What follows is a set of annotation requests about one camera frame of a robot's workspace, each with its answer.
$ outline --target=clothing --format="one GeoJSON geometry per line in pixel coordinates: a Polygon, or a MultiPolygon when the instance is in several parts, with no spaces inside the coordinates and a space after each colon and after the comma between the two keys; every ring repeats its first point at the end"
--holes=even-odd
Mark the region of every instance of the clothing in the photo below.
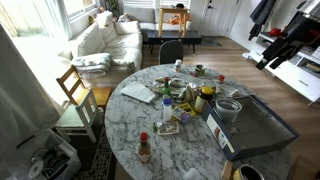
{"type": "Polygon", "coordinates": [[[250,31],[249,41],[253,37],[258,36],[262,25],[266,23],[275,3],[276,0],[262,0],[251,13],[250,18],[255,23],[255,25],[250,31]]]}

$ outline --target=round table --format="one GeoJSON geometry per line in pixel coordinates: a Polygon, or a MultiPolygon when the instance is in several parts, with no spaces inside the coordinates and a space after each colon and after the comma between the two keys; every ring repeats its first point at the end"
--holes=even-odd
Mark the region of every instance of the round table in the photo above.
{"type": "MultiPolygon", "coordinates": [[[[147,104],[125,96],[120,90],[131,82],[152,86],[159,77],[177,77],[185,82],[215,86],[219,72],[205,70],[205,76],[193,77],[195,66],[182,64],[180,72],[173,64],[157,65],[140,70],[123,80],[113,91],[107,104],[105,127],[109,144],[118,162],[128,174],[142,179],[183,179],[185,171],[195,168],[201,179],[220,179],[227,160],[201,114],[194,116],[188,124],[179,124],[180,132],[173,135],[157,135],[153,123],[161,121],[162,98],[147,104]],[[151,158],[142,163],[137,155],[139,134],[147,132],[152,148],[151,158]]],[[[226,96],[238,89],[241,95],[254,94],[240,82],[226,77],[220,85],[226,96]]],[[[288,148],[233,162],[234,167],[248,163],[256,167],[265,179],[285,179],[290,167],[288,148]]]]}

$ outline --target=side table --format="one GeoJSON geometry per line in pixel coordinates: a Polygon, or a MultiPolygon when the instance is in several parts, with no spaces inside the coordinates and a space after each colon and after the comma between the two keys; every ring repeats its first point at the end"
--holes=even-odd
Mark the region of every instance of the side table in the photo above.
{"type": "MultiPolygon", "coordinates": [[[[163,14],[164,13],[177,13],[180,14],[180,19],[186,19],[188,9],[187,8],[176,8],[176,7],[160,7],[160,17],[159,17],[159,36],[162,35],[162,23],[163,23],[163,14]]],[[[183,25],[183,34],[182,37],[186,35],[186,22],[183,25]]],[[[181,20],[179,22],[179,32],[181,32],[181,20]]]]}

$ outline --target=napkin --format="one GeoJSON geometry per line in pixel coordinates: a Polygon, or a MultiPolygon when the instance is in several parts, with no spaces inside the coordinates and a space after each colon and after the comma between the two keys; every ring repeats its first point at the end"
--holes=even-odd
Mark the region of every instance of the napkin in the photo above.
{"type": "Polygon", "coordinates": [[[128,84],[120,92],[146,103],[150,103],[157,97],[157,95],[150,88],[139,82],[132,82],[128,84]]]}

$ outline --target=spice jar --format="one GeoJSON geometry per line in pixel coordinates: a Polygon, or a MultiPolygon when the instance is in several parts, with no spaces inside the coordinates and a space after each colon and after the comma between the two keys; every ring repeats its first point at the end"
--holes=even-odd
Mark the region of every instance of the spice jar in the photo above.
{"type": "Polygon", "coordinates": [[[140,145],[138,148],[138,156],[142,162],[147,162],[151,156],[151,146],[148,142],[148,134],[142,132],[140,134],[140,145]]]}
{"type": "Polygon", "coordinates": [[[204,105],[207,103],[208,100],[212,99],[213,89],[210,86],[203,86],[199,95],[197,96],[196,103],[194,105],[194,109],[202,113],[204,105]]]}
{"type": "Polygon", "coordinates": [[[217,83],[222,84],[223,81],[224,81],[224,75],[219,75],[218,78],[217,78],[217,83]]]}

